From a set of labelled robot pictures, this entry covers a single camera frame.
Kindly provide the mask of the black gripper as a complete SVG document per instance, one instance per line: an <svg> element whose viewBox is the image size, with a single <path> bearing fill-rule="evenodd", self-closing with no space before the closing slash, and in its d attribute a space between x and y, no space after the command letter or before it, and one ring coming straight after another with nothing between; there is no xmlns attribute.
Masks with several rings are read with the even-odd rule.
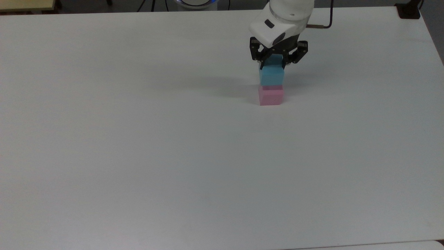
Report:
<svg viewBox="0 0 444 250"><path fill-rule="evenodd" d="M309 51L309 43L307 41L298 41L298 35L286 38L271 49L264 47L262 43L255 37L249 39L249 50L251 58L259 63L259 69L262 70L265 62L271 55L282 55L282 68L290 64L297 64Z"/></svg>

